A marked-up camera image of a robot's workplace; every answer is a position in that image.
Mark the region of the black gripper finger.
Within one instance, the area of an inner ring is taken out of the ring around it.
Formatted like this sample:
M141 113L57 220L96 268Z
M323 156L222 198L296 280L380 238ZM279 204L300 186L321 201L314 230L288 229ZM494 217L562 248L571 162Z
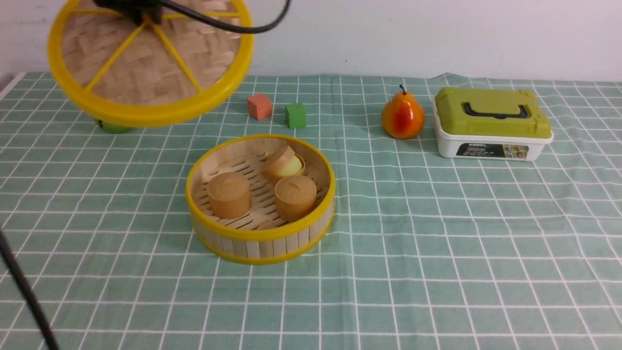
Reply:
M149 18L161 24L164 7L159 0L94 0L96 6L111 9L129 18L136 26Z

